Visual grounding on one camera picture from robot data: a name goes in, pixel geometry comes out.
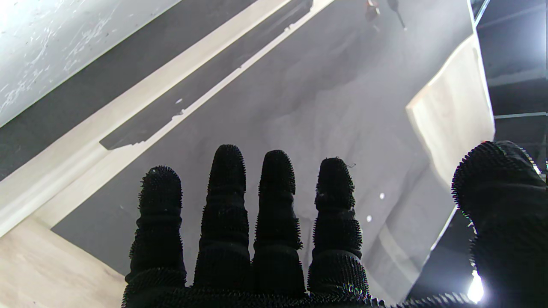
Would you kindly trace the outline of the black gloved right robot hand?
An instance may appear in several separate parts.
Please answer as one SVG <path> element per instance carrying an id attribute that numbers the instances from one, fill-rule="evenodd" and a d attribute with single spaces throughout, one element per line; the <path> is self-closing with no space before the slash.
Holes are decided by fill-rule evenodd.
<path id="1" fill-rule="evenodd" d="M 545 308 L 547 184 L 512 142 L 482 142 L 456 168 L 452 192 L 475 236 L 471 262 L 485 294 L 474 303 L 444 294 L 401 308 Z M 245 167 L 237 146 L 215 152 L 203 209 L 194 283 L 186 287 L 180 236 L 181 181 L 157 166 L 143 177 L 140 217 L 130 249 L 124 308 L 383 308 L 370 294 L 355 218 L 354 183 L 340 158 L 320 165 L 313 261 L 308 280 L 298 250 L 295 175 L 281 150 L 268 152 L 259 183 L 254 257 L 244 206 Z"/>

